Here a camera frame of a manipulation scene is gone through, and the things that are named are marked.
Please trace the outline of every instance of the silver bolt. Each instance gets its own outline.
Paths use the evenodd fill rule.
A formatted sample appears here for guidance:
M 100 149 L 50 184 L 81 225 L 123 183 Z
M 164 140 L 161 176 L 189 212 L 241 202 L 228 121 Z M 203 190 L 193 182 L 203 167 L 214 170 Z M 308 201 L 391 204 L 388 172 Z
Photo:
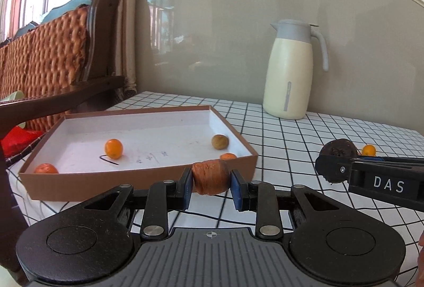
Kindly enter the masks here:
M 259 232 L 262 233 L 264 236 L 276 236 L 280 233 L 280 229 L 274 225 L 266 225 L 262 226 L 259 229 Z
M 163 227 L 158 226 L 158 225 L 146 226 L 143 230 L 143 232 L 146 236 L 158 236 L 158 235 L 162 234 L 163 231 L 164 231 Z

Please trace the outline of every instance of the cardboard box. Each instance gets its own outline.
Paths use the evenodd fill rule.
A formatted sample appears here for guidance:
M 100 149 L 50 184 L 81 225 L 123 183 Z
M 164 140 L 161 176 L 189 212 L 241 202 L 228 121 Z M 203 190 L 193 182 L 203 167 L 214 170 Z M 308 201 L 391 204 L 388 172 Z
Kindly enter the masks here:
M 229 138 L 227 149 L 212 147 L 215 134 Z M 118 165 L 100 159 L 109 139 L 124 146 L 123 156 L 113 161 Z M 228 167 L 251 181 L 258 153 L 210 106 L 71 114 L 46 133 L 19 177 L 33 200 L 83 201 L 123 183 L 148 189 L 157 181 L 178 180 L 194 162 L 225 152 L 237 156 Z M 33 173 L 42 163 L 53 164 L 59 174 Z

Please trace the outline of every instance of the wooden chair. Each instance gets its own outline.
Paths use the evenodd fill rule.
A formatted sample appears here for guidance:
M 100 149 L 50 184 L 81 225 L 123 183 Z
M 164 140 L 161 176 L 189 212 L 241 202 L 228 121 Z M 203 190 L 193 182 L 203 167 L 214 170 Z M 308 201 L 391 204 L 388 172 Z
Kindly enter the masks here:
M 56 14 L 46 23 L 0 48 L 0 99 L 17 90 L 28 97 L 0 104 L 0 140 L 21 122 L 47 131 L 61 113 L 81 104 L 86 104 L 85 110 L 111 106 L 110 92 L 124 83 L 122 76 L 111 76 L 119 0 L 89 1 L 71 11 L 69 6 L 67 11 L 54 9 Z M 15 245 L 27 227 L 10 189 L 0 146 L 0 265 L 20 285 L 26 276 Z

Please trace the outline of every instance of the red cloth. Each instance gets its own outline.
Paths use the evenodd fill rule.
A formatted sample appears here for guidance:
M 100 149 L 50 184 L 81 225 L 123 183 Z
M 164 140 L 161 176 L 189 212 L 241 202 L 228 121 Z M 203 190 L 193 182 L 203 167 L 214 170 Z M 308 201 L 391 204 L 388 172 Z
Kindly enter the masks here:
M 42 131 L 29 131 L 19 126 L 14 127 L 0 141 L 5 158 L 10 158 L 22 152 L 31 142 L 43 134 Z

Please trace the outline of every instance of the checkered tablecloth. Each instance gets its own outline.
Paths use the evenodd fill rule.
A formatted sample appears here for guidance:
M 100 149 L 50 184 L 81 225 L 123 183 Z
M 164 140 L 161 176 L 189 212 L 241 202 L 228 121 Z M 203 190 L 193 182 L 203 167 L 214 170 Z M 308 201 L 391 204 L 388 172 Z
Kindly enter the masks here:
M 397 230 L 406 244 L 406 258 L 397 282 L 414 283 L 417 274 L 418 239 L 424 230 L 424 213 L 396 207 L 347 192 L 348 185 L 332 185 L 314 169 L 315 159 L 328 141 L 349 138 L 361 149 L 373 144 L 378 156 L 424 157 L 424 137 L 416 131 L 362 120 L 308 112 L 306 117 L 289 121 L 264 112 L 258 104 L 218 99 L 143 92 L 109 110 L 159 108 L 163 106 L 213 106 L 259 153 L 254 179 L 272 183 L 276 189 L 289 190 L 293 184 L 307 185 L 323 194 L 366 213 Z M 17 173 L 23 161 L 8 169 L 16 200 L 29 224 L 69 208 L 75 202 L 31 200 Z M 139 231 L 143 211 L 138 211 L 133 232 Z M 169 213 L 172 227 L 246 227 L 254 231 L 256 214 L 237 212 L 231 192 L 216 196 L 193 194 L 186 212 Z M 285 231 L 291 231 L 287 211 L 281 211 Z

